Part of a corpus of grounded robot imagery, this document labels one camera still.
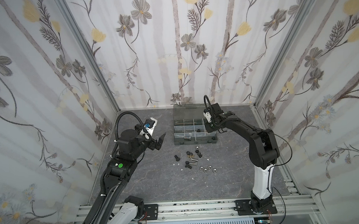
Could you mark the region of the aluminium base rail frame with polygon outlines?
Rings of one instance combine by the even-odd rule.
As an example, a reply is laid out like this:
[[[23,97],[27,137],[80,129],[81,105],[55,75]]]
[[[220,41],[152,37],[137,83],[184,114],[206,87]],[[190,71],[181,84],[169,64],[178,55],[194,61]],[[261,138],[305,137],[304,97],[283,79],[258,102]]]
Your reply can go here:
[[[170,221],[253,218],[256,224],[327,224],[310,195],[273,197],[276,214],[240,215],[236,205],[246,206],[249,198],[210,199],[192,201],[161,201],[144,204],[147,217],[129,224],[148,224]],[[117,214],[122,204],[115,205]]]

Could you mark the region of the black hex bolt lower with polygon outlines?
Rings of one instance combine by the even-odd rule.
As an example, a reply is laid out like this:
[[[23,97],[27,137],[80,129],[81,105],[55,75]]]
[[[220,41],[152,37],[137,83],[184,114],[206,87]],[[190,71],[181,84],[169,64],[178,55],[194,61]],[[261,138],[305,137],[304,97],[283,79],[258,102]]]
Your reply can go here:
[[[192,166],[189,164],[189,161],[185,162],[185,168],[192,169]]]

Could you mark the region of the green plastic compartment organizer box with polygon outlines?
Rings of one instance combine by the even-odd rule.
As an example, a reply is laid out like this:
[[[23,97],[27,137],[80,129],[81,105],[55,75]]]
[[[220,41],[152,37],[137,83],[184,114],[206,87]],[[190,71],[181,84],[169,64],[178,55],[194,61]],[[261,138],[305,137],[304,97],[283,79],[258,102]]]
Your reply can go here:
[[[173,106],[175,146],[215,144],[218,142],[216,131],[208,133],[205,130],[204,109],[204,105],[201,104]],[[191,136],[191,140],[185,140],[185,136]]]

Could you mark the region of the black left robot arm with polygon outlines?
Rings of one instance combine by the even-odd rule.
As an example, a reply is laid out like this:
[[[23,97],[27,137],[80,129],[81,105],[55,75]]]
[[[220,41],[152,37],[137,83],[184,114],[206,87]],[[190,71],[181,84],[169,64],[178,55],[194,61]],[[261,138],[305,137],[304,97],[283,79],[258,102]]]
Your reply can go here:
[[[138,123],[134,128],[119,133],[119,123],[126,115],[133,116]],[[139,197],[129,196],[115,215],[113,210],[140,162],[139,157],[147,149],[161,149],[165,134],[154,139],[152,135],[156,125],[157,119],[151,117],[142,121],[130,111],[122,112],[117,117],[114,132],[116,145],[111,160],[101,175],[99,196],[82,224],[129,224],[147,217],[144,201]]]

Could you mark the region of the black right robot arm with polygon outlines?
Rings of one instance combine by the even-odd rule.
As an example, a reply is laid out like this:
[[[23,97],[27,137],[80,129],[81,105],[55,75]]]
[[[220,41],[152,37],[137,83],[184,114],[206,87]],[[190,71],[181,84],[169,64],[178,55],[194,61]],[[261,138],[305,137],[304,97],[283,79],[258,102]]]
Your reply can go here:
[[[211,104],[204,96],[204,126],[208,133],[224,133],[230,129],[244,138],[249,144],[249,158],[254,165],[254,185],[246,206],[236,205],[240,215],[276,214],[277,209],[272,195],[272,172],[278,167],[280,157],[276,141],[277,135],[271,129],[255,127],[240,119],[235,113],[224,112],[219,104]]]

